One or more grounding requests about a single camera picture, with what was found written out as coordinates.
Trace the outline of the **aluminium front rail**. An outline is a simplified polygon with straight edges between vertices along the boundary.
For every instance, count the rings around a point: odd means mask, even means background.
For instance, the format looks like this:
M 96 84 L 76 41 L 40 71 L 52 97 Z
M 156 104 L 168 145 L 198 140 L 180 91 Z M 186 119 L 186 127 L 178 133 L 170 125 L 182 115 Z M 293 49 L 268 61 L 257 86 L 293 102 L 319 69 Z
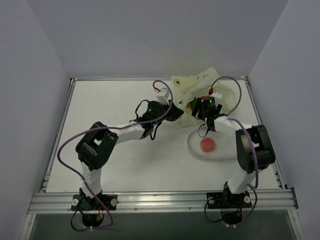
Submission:
M 258 189 L 259 211 L 294 210 L 298 202 L 292 189 Z M 177 192 L 116 192 L 117 205 L 112 213 L 174 213 L 202 212 L 206 203 L 205 191 Z M 74 192 L 35 193 L 28 214 L 70 214 Z

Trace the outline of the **aluminium table edge frame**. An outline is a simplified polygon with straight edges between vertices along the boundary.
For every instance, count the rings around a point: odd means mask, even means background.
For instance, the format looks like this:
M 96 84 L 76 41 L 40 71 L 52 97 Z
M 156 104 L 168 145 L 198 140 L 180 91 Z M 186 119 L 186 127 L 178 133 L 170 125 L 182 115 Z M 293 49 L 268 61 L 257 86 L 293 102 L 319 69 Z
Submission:
M 125 77 L 74 79 L 67 94 L 58 132 L 61 160 L 52 155 L 45 183 L 46 193 L 76 193 L 82 180 L 81 163 L 75 151 L 76 134 L 95 122 L 126 125 L 135 113 L 144 113 L 147 101 L 156 99 L 154 87 L 169 78 Z M 117 145 L 102 168 L 101 186 L 106 192 L 178 192 L 223 189 L 237 170 L 236 160 L 205 160 L 193 155 L 187 145 L 194 126 L 165 121 L 156 138 L 131 140 Z

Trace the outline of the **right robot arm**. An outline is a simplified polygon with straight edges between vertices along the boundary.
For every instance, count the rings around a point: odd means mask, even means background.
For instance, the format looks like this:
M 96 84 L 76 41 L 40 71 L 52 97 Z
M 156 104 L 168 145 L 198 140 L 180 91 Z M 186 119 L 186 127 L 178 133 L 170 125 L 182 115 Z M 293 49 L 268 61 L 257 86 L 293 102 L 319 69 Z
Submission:
M 235 139 L 236 159 L 239 170 L 224 185 L 223 203 L 234 206 L 255 181 L 259 185 L 259 173 L 273 164 L 275 152 L 264 125 L 248 125 L 221 113 L 222 105 L 216 104 L 214 97 L 196 98 L 190 103 L 191 115 L 204 121 L 207 131 L 225 134 Z

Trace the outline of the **pink fake peach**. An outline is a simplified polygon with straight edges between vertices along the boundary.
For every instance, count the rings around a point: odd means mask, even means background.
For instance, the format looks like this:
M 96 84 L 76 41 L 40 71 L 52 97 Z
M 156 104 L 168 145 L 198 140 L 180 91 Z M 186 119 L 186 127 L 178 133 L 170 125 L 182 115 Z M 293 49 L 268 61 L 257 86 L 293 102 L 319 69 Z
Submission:
M 204 137 L 200 141 L 200 148 L 205 153 L 212 152 L 216 149 L 216 142 L 211 137 Z

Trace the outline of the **green fake fruit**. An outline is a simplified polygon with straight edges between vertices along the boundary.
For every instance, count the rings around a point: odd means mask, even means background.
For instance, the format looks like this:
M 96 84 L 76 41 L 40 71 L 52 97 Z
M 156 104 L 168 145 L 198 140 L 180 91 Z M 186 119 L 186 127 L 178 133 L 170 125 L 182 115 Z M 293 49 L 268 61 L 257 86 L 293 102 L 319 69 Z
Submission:
M 191 108 L 191 109 L 194 109 L 195 106 L 197 105 L 197 102 L 198 102 L 198 99 L 197 99 L 197 98 L 195 98 L 193 101 L 191 101 L 191 102 L 190 102 L 190 108 Z

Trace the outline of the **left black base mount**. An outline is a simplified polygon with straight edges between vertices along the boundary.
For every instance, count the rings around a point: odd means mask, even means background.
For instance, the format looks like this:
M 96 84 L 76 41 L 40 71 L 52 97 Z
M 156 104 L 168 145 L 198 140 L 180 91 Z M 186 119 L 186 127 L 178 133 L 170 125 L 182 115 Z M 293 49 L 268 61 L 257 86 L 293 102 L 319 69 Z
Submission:
M 93 197 L 90 198 L 84 193 L 75 194 L 71 202 L 71 210 L 81 214 L 81 220 L 85 227 L 99 227 L 104 219 L 105 208 L 109 211 L 115 211 L 118 205 L 118 196 L 116 194 L 99 193 L 97 195 L 99 201 Z

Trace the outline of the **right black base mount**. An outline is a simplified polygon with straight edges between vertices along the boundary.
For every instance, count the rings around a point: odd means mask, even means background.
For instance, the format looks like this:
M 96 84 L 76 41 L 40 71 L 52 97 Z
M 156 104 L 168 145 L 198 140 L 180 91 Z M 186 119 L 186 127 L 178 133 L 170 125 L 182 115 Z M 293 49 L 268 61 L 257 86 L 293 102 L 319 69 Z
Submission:
M 251 197 L 246 191 L 240 194 L 207 192 L 204 205 L 204 216 L 211 223 L 223 223 L 227 227 L 236 227 L 244 220 L 243 210 L 253 206 Z M 220 210 L 219 219 L 210 219 L 207 210 Z

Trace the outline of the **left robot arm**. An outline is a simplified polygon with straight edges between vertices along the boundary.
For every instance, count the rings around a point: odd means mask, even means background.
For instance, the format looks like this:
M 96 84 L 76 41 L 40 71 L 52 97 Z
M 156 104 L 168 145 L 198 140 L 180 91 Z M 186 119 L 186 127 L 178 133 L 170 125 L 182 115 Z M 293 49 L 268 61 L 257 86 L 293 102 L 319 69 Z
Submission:
M 82 166 L 84 181 L 80 188 L 83 204 L 90 210 L 100 206 L 102 193 L 101 172 L 107 163 L 114 147 L 130 140 L 141 140 L 156 133 L 162 121 L 174 122 L 184 112 L 174 104 L 149 101 L 146 112 L 136 116 L 134 125 L 127 128 L 118 125 L 115 129 L 102 129 L 86 133 L 77 144 L 75 151 Z

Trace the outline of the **white oval plate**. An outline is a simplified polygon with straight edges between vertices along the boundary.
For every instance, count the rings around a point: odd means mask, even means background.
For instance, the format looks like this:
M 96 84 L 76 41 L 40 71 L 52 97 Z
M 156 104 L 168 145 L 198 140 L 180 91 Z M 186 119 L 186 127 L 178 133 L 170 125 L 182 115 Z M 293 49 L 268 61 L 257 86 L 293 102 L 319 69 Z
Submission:
M 209 131 L 204 136 L 206 130 L 206 127 L 201 128 L 200 131 L 195 129 L 188 135 L 187 147 L 193 155 L 212 161 L 235 160 L 237 158 L 234 138 L 216 131 Z

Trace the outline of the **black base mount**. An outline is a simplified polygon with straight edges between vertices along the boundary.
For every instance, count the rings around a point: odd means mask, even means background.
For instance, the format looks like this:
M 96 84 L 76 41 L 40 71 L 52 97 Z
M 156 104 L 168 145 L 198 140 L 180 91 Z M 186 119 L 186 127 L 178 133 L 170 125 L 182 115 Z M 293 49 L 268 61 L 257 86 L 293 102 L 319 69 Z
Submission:
M 253 206 L 251 197 L 246 191 L 240 194 L 207 192 L 204 205 L 204 216 L 211 223 L 223 223 L 227 227 L 236 227 L 244 220 L 243 210 Z M 210 219 L 207 210 L 220 210 L 219 219 Z
M 75 194 L 71 202 L 71 210 L 81 214 L 81 220 L 85 227 L 99 227 L 104 219 L 105 208 L 109 211 L 115 211 L 118 205 L 118 196 L 116 194 L 99 193 L 97 195 L 99 201 L 93 197 L 90 198 L 84 193 Z

